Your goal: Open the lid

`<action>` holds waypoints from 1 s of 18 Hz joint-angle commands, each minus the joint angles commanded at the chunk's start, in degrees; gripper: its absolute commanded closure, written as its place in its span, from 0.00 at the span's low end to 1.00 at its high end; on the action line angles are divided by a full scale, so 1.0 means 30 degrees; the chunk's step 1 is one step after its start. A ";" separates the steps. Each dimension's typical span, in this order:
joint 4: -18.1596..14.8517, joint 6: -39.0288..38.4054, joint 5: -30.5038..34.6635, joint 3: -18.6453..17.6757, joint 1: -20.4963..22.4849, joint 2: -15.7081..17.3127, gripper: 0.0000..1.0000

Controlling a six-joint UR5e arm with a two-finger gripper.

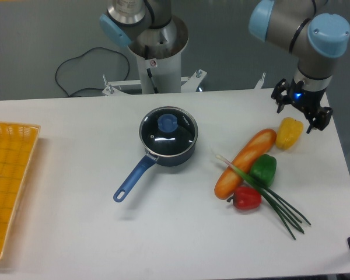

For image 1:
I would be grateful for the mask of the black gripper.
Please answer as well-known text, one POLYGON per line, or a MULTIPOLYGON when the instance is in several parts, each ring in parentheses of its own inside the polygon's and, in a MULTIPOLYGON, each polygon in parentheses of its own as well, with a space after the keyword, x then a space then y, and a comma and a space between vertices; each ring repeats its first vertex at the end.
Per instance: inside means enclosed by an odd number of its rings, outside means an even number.
POLYGON ((305 114, 306 120, 309 122, 306 133, 310 134, 312 130, 323 131, 333 116, 331 107, 320 105, 326 88, 327 79, 294 76, 290 85, 286 79, 281 79, 275 85, 271 99, 276 102, 278 114, 288 104, 305 114))

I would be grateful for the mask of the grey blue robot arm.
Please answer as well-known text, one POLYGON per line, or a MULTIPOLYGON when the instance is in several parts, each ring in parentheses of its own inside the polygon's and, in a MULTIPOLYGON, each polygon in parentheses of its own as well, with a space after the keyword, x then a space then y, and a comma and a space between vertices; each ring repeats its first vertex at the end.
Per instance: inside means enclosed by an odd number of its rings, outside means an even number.
MULTIPOLYGON (((261 1, 248 24, 254 37, 298 58, 292 80, 278 82, 271 97, 278 110, 290 104, 301 111, 311 130, 323 130, 331 120, 333 110, 320 102, 350 38, 346 19, 318 12, 324 5, 324 1, 261 1)), ((144 94, 192 92, 204 78, 198 71, 188 81, 181 80, 181 53, 189 36, 171 9, 170 1, 111 1, 99 20, 112 42, 135 55, 144 94)))

